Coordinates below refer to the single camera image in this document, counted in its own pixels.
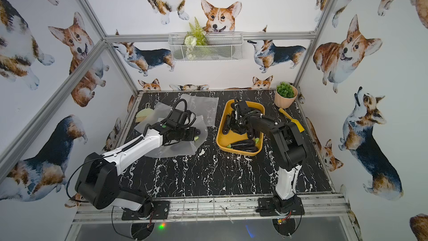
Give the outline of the frosted zip-top bag front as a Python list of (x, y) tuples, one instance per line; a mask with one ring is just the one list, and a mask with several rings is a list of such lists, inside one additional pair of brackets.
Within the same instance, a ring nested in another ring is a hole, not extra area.
[(201, 131), (199, 136), (196, 136), (194, 141), (182, 141), (171, 146), (162, 146), (148, 152), (145, 156), (151, 158), (167, 158), (176, 156), (193, 156), (201, 145), (207, 140), (208, 131), (204, 121), (204, 116), (197, 116), (193, 124)]

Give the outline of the yellow plastic tray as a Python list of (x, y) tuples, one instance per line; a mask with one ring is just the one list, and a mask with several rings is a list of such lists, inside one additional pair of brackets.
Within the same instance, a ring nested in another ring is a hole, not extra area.
[(253, 138), (256, 141), (256, 147), (259, 148), (258, 152), (256, 153), (250, 153), (250, 152), (244, 152), (244, 151), (239, 151), (238, 149), (232, 149), (232, 148), (227, 148), (227, 145), (237, 142), (237, 141), (242, 141), (245, 139), (249, 139), (246, 134), (240, 135), (237, 133), (234, 133), (232, 131), (230, 131), (227, 135), (223, 135), (222, 133), (222, 127), (224, 125), (224, 121), (225, 121), (225, 117), (227, 114), (230, 114), (232, 112), (232, 108), (231, 108), (231, 103), (233, 102), (234, 99), (231, 99), (229, 101), (226, 102), (221, 120), (220, 120), (220, 125), (217, 131), (217, 137), (216, 137), (216, 143), (218, 145), (218, 147), (220, 148), (220, 150), (225, 151), (225, 152), (229, 152), (232, 154), (237, 154), (237, 155), (243, 155), (243, 156), (256, 156), (257, 154), (259, 154), (262, 151), (263, 148), (263, 138), (264, 138), (264, 134), (263, 133), (257, 133), (255, 135), (255, 137)]

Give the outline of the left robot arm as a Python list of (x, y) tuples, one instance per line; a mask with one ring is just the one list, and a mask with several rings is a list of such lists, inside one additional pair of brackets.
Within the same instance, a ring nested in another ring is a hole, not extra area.
[(96, 209), (116, 206), (148, 216), (154, 209), (149, 196), (120, 187), (119, 176), (154, 149), (181, 141), (194, 141), (201, 131), (196, 127), (170, 127), (158, 122), (146, 125), (143, 134), (102, 155), (92, 153), (82, 164), (75, 191)]

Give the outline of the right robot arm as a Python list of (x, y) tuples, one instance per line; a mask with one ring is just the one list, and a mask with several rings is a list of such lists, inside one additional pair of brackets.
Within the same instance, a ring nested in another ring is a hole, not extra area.
[(295, 200), (295, 187), (307, 148), (298, 126), (264, 115), (264, 107), (255, 102), (233, 99), (226, 103), (217, 131), (218, 147), (233, 154), (255, 156), (270, 141), (278, 166), (278, 182), (274, 200), (279, 203)]

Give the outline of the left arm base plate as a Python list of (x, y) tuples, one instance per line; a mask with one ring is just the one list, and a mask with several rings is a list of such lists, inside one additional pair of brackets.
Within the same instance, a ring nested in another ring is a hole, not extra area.
[(137, 211), (124, 209), (122, 220), (165, 220), (168, 218), (170, 201), (149, 201)]

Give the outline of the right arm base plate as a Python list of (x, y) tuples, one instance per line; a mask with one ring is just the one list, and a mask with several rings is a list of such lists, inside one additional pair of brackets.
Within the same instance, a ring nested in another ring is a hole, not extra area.
[(278, 196), (261, 197), (257, 200), (256, 212), (260, 216), (287, 216), (304, 215), (305, 211), (300, 197), (294, 195), (288, 200), (282, 200)]

